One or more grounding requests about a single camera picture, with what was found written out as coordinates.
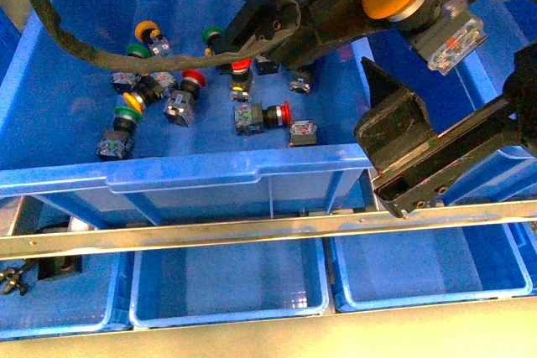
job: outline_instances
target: metal rail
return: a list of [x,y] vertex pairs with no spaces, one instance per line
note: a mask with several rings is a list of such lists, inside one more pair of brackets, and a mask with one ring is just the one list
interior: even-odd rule
[[537,356],[537,297],[8,341],[18,358]]
[[416,210],[404,219],[395,218],[387,211],[374,211],[258,221],[1,236],[0,260],[428,230],[536,220],[537,200],[528,200],[428,208]]

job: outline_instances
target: mounting hole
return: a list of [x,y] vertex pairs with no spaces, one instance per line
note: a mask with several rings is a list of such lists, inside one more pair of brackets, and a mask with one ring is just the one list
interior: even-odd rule
[[447,186],[441,186],[436,190],[436,193],[440,196],[442,196],[445,192],[447,192]]

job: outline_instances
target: blue storage bin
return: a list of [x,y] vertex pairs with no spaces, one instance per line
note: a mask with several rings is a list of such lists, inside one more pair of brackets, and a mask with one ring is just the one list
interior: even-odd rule
[[507,226],[472,226],[331,238],[341,312],[528,295]]
[[520,255],[531,276],[531,282],[534,284],[532,295],[537,294],[537,236],[531,230],[527,222],[510,224],[509,228],[513,233],[514,240],[520,250]]
[[137,252],[130,319],[139,328],[321,314],[321,240]]
[[[153,19],[176,54],[202,55],[203,29],[225,26],[242,5],[239,0],[53,2],[64,29],[120,54],[136,42],[133,27]],[[354,48],[359,56],[370,54],[367,40]],[[330,211],[345,205],[362,171],[371,167],[352,135],[368,109],[368,90],[350,47],[319,63],[319,90],[309,96],[289,90],[289,72],[255,77],[254,101],[270,106],[289,100],[296,119],[315,120],[320,145],[311,148],[288,148],[285,128],[239,137],[229,77],[206,69],[209,85],[201,91],[191,127],[169,124],[163,105],[151,106],[135,134],[137,159],[102,163],[96,144],[122,102],[110,86],[109,71],[59,49],[33,14],[11,73],[0,88],[0,196],[35,195],[101,228]]]
[[[3,261],[0,269],[22,265],[22,260]],[[85,255],[82,273],[59,280],[38,281],[37,271],[24,275],[30,286],[26,295],[0,295],[0,340],[131,327],[133,253]]]
[[19,38],[20,33],[8,15],[0,8],[0,83],[11,63]]

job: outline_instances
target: electrical wire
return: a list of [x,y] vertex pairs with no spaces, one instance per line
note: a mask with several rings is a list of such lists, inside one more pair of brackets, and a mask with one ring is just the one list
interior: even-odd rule
[[46,30],[53,40],[66,52],[96,67],[114,71],[126,71],[147,74],[155,71],[178,71],[226,65],[248,58],[254,58],[281,44],[300,26],[300,7],[295,0],[279,0],[279,9],[291,13],[290,24],[274,33],[271,40],[252,37],[238,52],[226,52],[213,56],[193,57],[179,55],[171,59],[153,57],[148,59],[131,58],[125,55],[112,54],[97,49],[77,39],[69,31],[60,27],[61,16],[50,0],[29,0]]

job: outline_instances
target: black bracket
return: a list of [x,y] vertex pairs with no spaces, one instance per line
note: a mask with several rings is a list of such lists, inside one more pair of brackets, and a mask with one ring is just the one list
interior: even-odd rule
[[23,275],[37,264],[37,260],[27,260],[20,268],[7,267],[0,271],[0,283],[6,283],[1,295],[8,295],[18,290],[21,296],[29,291],[29,285],[23,280]]
[[515,72],[502,96],[441,134],[415,92],[371,60],[362,59],[362,65],[373,109],[358,122],[354,136],[378,171],[375,194],[393,215],[425,207],[503,146],[522,145],[537,153],[537,42],[515,55]]

